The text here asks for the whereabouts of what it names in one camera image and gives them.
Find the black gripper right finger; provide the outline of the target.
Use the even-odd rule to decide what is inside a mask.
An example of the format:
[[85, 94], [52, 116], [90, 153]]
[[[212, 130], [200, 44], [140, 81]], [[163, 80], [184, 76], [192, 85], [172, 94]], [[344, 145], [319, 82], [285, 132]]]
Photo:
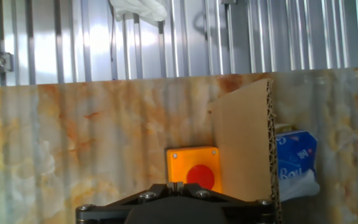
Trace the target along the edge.
[[230, 223], [275, 223], [275, 204], [270, 199], [245, 202], [202, 188], [199, 184], [175, 183], [175, 195], [189, 197], [220, 208]]

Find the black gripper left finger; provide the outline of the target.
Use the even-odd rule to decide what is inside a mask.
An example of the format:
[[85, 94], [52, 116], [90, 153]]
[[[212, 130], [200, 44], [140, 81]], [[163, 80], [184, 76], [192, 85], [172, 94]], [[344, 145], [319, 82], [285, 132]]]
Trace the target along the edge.
[[76, 224], [125, 223], [131, 210], [138, 205], [174, 195], [176, 183], [153, 184], [149, 189], [104, 206], [84, 204], [76, 208]]

